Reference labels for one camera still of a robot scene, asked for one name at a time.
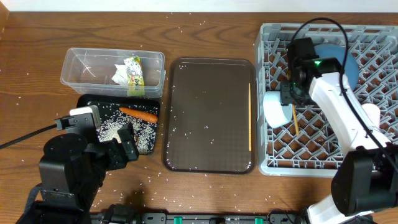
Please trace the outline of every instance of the brown serving tray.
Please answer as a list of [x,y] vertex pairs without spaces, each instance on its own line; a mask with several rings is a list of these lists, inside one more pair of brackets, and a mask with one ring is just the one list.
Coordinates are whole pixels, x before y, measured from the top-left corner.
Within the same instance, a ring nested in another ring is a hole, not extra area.
[[169,85],[162,156],[166,168],[250,172],[256,155],[253,65],[247,60],[180,58],[172,64]]

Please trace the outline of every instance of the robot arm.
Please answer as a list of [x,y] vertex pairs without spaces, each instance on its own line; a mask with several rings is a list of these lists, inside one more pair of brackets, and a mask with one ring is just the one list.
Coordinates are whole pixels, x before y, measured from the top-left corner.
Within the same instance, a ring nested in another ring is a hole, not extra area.
[[[339,85],[338,72],[322,74],[320,78],[313,78],[309,94],[311,99],[324,112],[328,118],[331,128],[337,136],[340,143],[341,151],[344,156],[348,152],[355,150],[358,146],[363,146],[365,149],[375,149],[377,145],[374,141],[367,137],[367,134],[359,121],[350,110],[347,102],[341,95]],[[347,89],[346,94],[350,102],[355,107],[365,124],[373,131],[373,135],[379,142],[386,147],[386,142],[390,140],[380,132],[363,110],[359,101],[354,96],[353,91],[349,88],[347,76],[343,76],[344,88]]]
[[[350,151],[356,150],[359,146],[363,146],[365,149],[377,148],[372,139],[367,137],[365,130],[340,94],[339,75],[338,72],[333,72],[322,74],[320,78],[314,77],[309,91],[311,99],[317,103],[328,118],[344,156],[347,156]],[[390,140],[369,119],[349,88],[348,79],[345,75],[343,76],[343,83],[345,84],[344,88],[347,89],[346,94],[362,120],[371,128],[377,140],[386,147],[386,143]],[[336,207],[332,195],[309,207],[307,213],[310,223],[319,224],[344,223],[354,217],[342,214]],[[369,213],[372,213],[372,211],[360,212],[356,215],[367,215]]]
[[[310,38],[292,41],[288,46],[288,58],[292,74],[289,82],[282,85],[282,104],[317,104],[328,118],[345,157],[332,180],[331,195],[308,208],[307,223],[346,223],[356,215],[396,207],[398,173],[381,156],[381,149],[368,137],[341,94],[339,61],[335,58],[319,59]],[[395,157],[396,163],[396,146],[369,119],[349,88],[345,75],[343,85],[359,117],[381,143],[383,151]]]
[[[70,116],[56,119],[58,130],[66,134],[56,136],[44,146],[39,171],[43,201],[30,194],[20,224],[30,223],[91,223],[90,208],[107,170],[123,169],[129,161],[136,161],[139,152],[133,138],[132,124],[118,130],[121,143],[114,138],[100,142],[96,128],[100,125],[96,106],[70,111]],[[140,223],[141,216],[129,207],[114,205],[102,217],[104,223]]]

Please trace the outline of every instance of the white mug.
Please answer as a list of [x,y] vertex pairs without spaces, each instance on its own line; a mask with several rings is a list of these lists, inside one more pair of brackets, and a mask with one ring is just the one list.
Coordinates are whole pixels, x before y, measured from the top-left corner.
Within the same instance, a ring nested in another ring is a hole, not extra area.
[[272,128],[279,128],[292,120],[293,106],[280,104],[280,91],[267,91],[264,94],[264,116]]

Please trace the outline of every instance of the blue plate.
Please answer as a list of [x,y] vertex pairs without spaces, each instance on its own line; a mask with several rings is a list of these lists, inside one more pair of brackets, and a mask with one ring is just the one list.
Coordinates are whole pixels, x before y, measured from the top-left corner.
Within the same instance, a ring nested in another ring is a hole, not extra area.
[[[320,58],[335,57],[340,63],[343,63],[345,48],[335,44],[320,44],[315,46],[315,53]],[[355,89],[359,78],[359,67],[352,54],[348,54],[345,66],[346,76],[348,77],[349,87]]]

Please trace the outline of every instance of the wooden table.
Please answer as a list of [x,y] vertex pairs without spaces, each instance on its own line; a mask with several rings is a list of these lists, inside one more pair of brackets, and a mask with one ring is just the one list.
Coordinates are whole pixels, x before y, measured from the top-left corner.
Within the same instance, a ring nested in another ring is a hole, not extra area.
[[[398,26],[397,14],[12,12],[0,41],[1,143],[50,125],[76,106],[79,95],[60,83],[70,47],[159,51],[167,71],[186,56],[253,63],[262,23],[320,16],[342,24]],[[167,92],[165,87],[162,101]],[[109,172],[91,211],[131,203],[142,212],[265,214],[300,210],[330,193],[331,179],[266,177],[258,169],[248,175],[171,172],[160,162],[162,131],[152,155]],[[43,145],[56,134],[51,130],[0,151],[0,223],[14,223],[22,214],[29,190],[40,183]],[[397,211],[377,213],[375,220],[396,223]]]

